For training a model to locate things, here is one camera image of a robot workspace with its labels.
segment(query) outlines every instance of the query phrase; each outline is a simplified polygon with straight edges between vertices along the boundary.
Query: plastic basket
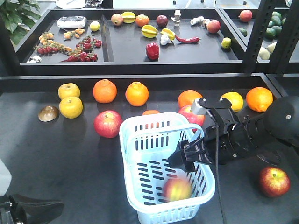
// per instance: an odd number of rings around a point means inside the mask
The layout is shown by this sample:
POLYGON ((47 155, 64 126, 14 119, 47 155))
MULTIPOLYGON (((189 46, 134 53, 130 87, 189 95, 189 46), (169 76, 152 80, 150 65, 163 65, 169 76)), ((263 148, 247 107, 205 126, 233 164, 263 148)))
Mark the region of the plastic basket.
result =
POLYGON ((215 192, 215 179, 208 165, 196 163, 196 172, 171 169, 167 158, 182 140, 203 135, 199 125, 189 124, 179 113, 166 112, 126 119, 120 128, 121 152, 127 199, 142 224, 166 224, 193 218, 199 206, 215 192), (167 202, 163 186, 168 179, 188 178, 192 197, 167 202))

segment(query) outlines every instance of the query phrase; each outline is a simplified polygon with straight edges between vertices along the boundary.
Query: starfruit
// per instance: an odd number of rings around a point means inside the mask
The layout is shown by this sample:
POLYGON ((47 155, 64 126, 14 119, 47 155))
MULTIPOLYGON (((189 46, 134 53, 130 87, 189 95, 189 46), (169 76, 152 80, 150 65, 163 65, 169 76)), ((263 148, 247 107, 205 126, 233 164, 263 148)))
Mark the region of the starfruit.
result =
POLYGON ((158 30, 155 27, 153 27, 152 25, 144 25, 141 28, 141 32, 142 32, 143 36, 145 36, 147 38, 154 38, 158 34, 158 30))
POLYGON ((175 33, 173 31, 171 31, 170 29, 164 28, 164 29, 162 29, 162 31, 160 33, 168 35, 168 37, 171 41, 174 40, 175 33))
POLYGON ((135 13, 132 13, 132 12, 123 12, 121 15, 122 15, 124 23, 133 23, 136 20, 135 13))

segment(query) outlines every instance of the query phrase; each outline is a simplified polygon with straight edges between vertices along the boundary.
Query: mushroom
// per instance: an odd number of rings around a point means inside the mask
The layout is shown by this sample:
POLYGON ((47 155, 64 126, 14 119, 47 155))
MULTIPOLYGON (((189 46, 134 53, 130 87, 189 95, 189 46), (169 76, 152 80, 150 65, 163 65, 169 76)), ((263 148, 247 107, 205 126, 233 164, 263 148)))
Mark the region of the mushroom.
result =
POLYGON ((38 113, 40 121, 52 121, 59 116, 59 110, 54 106, 46 106, 38 113))

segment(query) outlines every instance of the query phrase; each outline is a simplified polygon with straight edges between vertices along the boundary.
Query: green plant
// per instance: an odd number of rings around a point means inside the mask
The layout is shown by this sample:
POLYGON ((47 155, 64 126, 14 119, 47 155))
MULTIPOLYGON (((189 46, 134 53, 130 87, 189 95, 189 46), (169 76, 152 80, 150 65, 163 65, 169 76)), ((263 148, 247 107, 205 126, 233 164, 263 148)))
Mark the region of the green plant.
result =
POLYGON ((32 7, 39 12, 39 5, 35 0, 0 0, 0 15, 14 44, 18 44, 28 32, 20 25, 32 28, 35 25, 34 19, 40 18, 39 14, 32 12, 32 7))

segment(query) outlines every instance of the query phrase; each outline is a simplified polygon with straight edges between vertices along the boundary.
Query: light blue basket handle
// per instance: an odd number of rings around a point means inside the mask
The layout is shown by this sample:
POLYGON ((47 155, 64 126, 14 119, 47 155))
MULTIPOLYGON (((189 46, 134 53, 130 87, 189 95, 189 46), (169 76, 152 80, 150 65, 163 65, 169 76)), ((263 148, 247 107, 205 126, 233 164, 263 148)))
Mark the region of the light blue basket handle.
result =
POLYGON ((190 139, 190 141, 193 141, 193 140, 197 139, 198 137, 202 138, 205 135, 201 126, 199 126, 197 124, 192 124, 192 123, 182 124, 182 125, 174 125, 174 126, 169 126, 169 127, 144 129, 144 130, 137 131, 128 137, 127 143, 126 143, 126 149, 128 148, 128 145, 132 140, 134 140, 135 138, 138 138, 142 135, 177 132, 177 131, 184 131, 184 130, 188 130, 188 129, 197 129, 197 131, 195 132, 193 137, 190 139))

